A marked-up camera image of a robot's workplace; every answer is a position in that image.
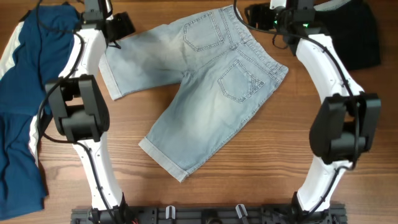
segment blue cloth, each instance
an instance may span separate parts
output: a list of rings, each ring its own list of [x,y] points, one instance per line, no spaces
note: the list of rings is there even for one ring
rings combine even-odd
[[[228,142],[277,89],[287,67],[271,58],[233,7],[201,12],[119,41],[99,64],[112,99],[181,83],[139,143],[183,181]]]
[[[72,30],[78,14],[72,6],[41,6],[40,20],[49,27]],[[35,10],[26,17],[15,66],[0,81],[0,220],[44,208],[46,196],[28,143],[32,118],[45,96],[44,85],[68,62],[73,34],[38,26]]]

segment jeans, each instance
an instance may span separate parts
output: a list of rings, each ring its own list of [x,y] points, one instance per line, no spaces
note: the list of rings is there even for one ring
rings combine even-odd
[[[161,25],[108,48],[100,70],[112,99],[181,83],[139,143],[182,182],[228,142],[288,72],[236,18],[233,7]]]

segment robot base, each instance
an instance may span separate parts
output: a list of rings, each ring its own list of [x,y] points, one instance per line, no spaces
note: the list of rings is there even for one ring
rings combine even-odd
[[[166,208],[130,207],[137,224],[294,224],[289,221],[291,204],[270,204],[248,207],[247,220],[239,219],[234,207],[176,208],[175,219],[166,219]],[[90,209],[72,210],[71,224],[93,224]],[[328,216],[318,222],[304,221],[300,224],[347,224],[345,206],[334,204]]]

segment wooden surface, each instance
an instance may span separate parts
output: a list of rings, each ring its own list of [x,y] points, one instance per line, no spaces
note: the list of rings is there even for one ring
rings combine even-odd
[[[17,21],[34,6],[30,0],[7,2],[0,3],[2,48]],[[252,3],[242,1],[239,8]],[[369,3],[379,22],[382,65],[351,74],[367,92],[379,94],[382,112],[371,152],[362,155],[358,168],[343,177],[332,198],[346,204],[350,224],[398,222],[398,2]],[[142,32],[228,4],[231,1],[115,2],[114,11],[127,11]],[[112,101],[99,76],[111,113],[108,149],[129,205],[285,203],[303,184],[312,160],[308,130],[320,100],[306,69],[289,50],[273,47],[272,36],[253,34],[272,57],[289,67],[289,73],[243,130],[182,184],[137,145],[172,101],[178,85]],[[59,137],[53,125],[47,132]],[[49,189],[45,210],[2,223],[69,223],[71,209],[90,206],[84,170],[71,146],[44,139],[40,161]]]

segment navy blue fabric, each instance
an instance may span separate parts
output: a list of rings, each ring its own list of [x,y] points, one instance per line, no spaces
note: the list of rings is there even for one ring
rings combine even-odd
[[[72,6],[41,6],[49,27],[72,30],[78,14]],[[43,209],[46,196],[30,153],[29,129],[45,96],[44,84],[57,78],[68,62],[73,34],[37,25],[35,10],[25,19],[14,51],[15,66],[0,81],[0,220]]]

